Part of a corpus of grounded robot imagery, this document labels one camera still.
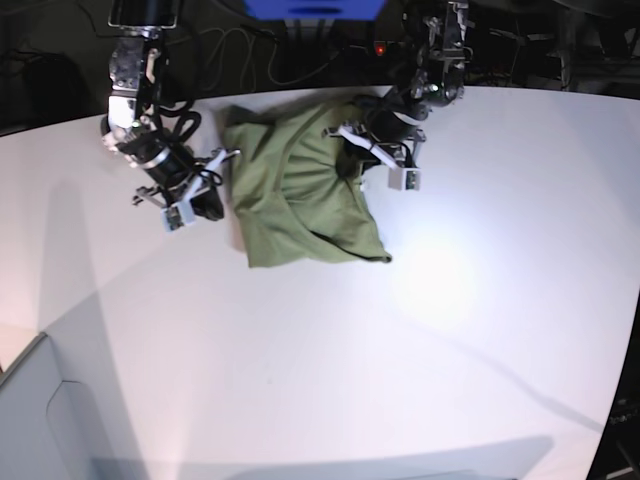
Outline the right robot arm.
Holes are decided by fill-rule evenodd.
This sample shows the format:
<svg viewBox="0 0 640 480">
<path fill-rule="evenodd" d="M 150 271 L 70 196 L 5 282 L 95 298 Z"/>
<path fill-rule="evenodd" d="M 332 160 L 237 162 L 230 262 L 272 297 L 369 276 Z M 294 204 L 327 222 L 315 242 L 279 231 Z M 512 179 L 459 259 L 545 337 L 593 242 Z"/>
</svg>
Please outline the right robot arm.
<svg viewBox="0 0 640 480">
<path fill-rule="evenodd" d="M 199 218 L 223 219 L 218 192 L 223 180 L 217 169 L 237 154 L 218 148 L 207 157 L 197 157 L 186 145 L 202 121 L 193 108 L 200 69 L 182 106 L 163 96 L 169 67 L 167 34 L 182 26 L 194 42 L 195 58 L 203 54 L 199 34 L 181 22 L 181 10 L 179 1 L 113 2 L 108 23 L 122 34 L 109 62 L 111 93 L 101 121 L 104 146 L 153 182 L 136 189 L 132 204 L 159 208 L 168 232 L 191 226 Z"/>
</svg>

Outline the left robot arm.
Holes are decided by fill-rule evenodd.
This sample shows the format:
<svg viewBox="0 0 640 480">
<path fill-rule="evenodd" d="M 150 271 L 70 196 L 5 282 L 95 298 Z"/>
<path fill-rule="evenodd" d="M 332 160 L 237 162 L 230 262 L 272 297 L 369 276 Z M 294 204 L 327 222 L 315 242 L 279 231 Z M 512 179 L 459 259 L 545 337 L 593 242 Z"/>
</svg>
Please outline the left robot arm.
<svg viewBox="0 0 640 480">
<path fill-rule="evenodd" d="M 417 191 L 417 160 L 426 142 L 423 123 L 435 108 L 464 94 L 469 50 L 465 46 L 467 1 L 408 1 L 402 27 L 408 44 L 395 68 L 393 85 L 382 96 L 359 94 L 351 104 L 361 116 L 324 130 L 344 141 L 337 175 L 355 179 L 375 166 L 389 169 L 389 186 Z"/>
</svg>

